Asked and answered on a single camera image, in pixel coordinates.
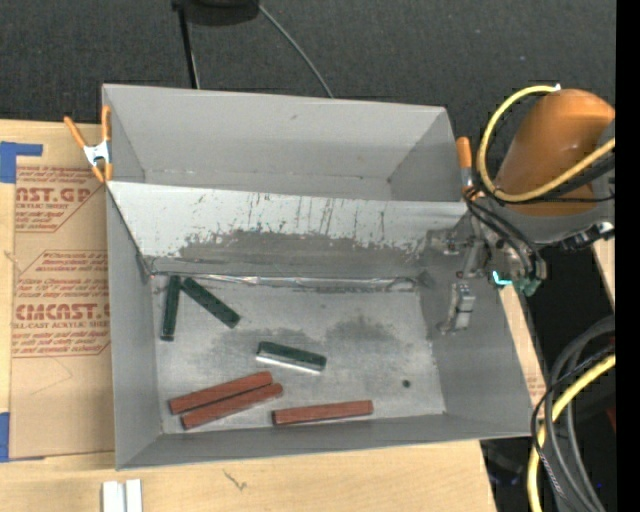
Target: wooden table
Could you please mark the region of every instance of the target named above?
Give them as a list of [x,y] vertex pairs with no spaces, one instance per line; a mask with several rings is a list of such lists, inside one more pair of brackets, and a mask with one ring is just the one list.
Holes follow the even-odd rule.
[[[81,129],[88,140],[98,141],[98,126]],[[0,140],[45,142],[49,156],[57,140],[69,137],[63,123],[0,120]],[[14,193],[11,186],[0,188],[0,412],[9,405],[12,285],[7,277],[14,271]],[[599,261],[613,268],[613,242],[598,244],[598,250],[596,255],[606,256]],[[511,288],[502,290],[501,298],[532,399],[537,400],[544,381],[527,322]],[[98,511],[102,482],[137,478],[146,512],[496,510],[477,441],[125,472],[113,468],[113,452],[0,464],[0,510]]]

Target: white plastic piece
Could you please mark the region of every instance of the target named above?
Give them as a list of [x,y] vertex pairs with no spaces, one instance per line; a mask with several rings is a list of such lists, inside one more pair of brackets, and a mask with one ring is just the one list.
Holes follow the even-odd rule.
[[142,482],[103,482],[102,512],[142,512]]

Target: red wooden block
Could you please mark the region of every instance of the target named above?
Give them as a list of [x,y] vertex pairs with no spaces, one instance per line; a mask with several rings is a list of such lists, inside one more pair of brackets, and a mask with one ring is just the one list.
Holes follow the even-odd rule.
[[169,409],[173,414],[180,414],[202,405],[226,400],[253,389],[268,386],[273,382],[271,372],[258,372],[241,379],[224,382],[216,386],[189,393],[169,400]]
[[274,425],[293,425],[310,421],[336,420],[353,416],[365,416],[373,413],[371,400],[341,402],[336,404],[294,407],[273,411],[271,417]]
[[241,395],[216,402],[214,404],[205,405],[198,409],[194,409],[182,415],[182,426],[189,430],[205,423],[224,418],[230,414],[235,414],[249,407],[275,398],[282,394],[282,385],[269,384]]

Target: gray carpet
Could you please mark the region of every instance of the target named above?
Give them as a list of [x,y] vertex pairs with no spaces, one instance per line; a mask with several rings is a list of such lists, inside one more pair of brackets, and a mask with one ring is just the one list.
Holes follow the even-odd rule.
[[[469,136],[474,149],[496,106],[528,85],[585,89],[615,106],[614,0],[261,3],[304,49],[335,97],[445,106],[454,135]],[[190,87],[170,0],[2,4],[2,118],[59,121],[69,114],[96,122],[104,82]],[[201,88],[326,95],[263,15],[236,25],[191,24],[191,36]],[[493,158],[506,140],[497,141]],[[529,306],[542,351],[552,360],[609,306],[598,293],[590,254],[548,256],[553,279]],[[491,449],[520,462],[527,453],[518,440]],[[615,467],[615,457],[598,459],[605,505],[613,511],[615,471],[607,464]],[[501,511],[528,509],[521,482],[504,475],[495,482]]]

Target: yellow cable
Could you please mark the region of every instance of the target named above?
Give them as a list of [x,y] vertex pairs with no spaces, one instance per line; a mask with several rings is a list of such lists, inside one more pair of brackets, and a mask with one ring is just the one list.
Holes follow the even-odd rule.
[[551,190],[554,190],[559,185],[566,183],[571,178],[575,177],[579,173],[581,173],[584,169],[586,169],[589,165],[591,165],[594,161],[596,161],[601,156],[605,155],[609,151],[611,151],[616,145],[615,137],[611,138],[611,140],[607,141],[605,144],[600,146],[598,149],[594,150],[592,153],[588,154],[582,160],[580,160],[577,164],[575,164],[570,169],[566,170],[560,176],[551,180],[549,183],[546,183],[534,190],[530,190],[529,192],[523,192],[521,194],[507,194],[502,190],[498,190],[496,185],[491,181],[489,177],[489,172],[487,171],[487,147],[489,145],[489,138],[493,133],[495,125],[498,120],[502,117],[502,115],[513,105],[516,101],[524,96],[528,96],[531,94],[538,93],[551,93],[557,91],[559,87],[552,87],[550,85],[534,85],[531,87],[526,87],[511,95],[509,98],[505,100],[505,102],[500,105],[498,110],[491,116],[489,119],[489,123],[485,129],[485,132],[480,141],[480,146],[478,148],[478,154],[476,157],[478,172],[480,173],[480,177],[482,178],[482,182],[489,189],[489,192],[493,194],[496,198],[502,199],[503,201],[512,202],[512,203],[520,203],[523,201],[528,201],[530,199],[535,199]]
[[[566,391],[560,395],[556,403],[553,404],[551,411],[552,421],[556,421],[565,407],[573,400],[580,391],[586,388],[589,384],[595,381],[603,373],[606,373],[616,365],[616,356],[611,355],[604,361],[598,363],[596,366],[585,372],[582,377],[576,380]],[[538,443],[540,446],[544,445],[545,428],[544,425],[538,430]],[[540,504],[540,495],[538,493],[538,463],[540,457],[536,451],[535,446],[531,449],[531,456],[529,457],[529,466],[527,470],[527,494],[529,495],[529,504],[531,505],[532,512],[543,512],[542,505]]]

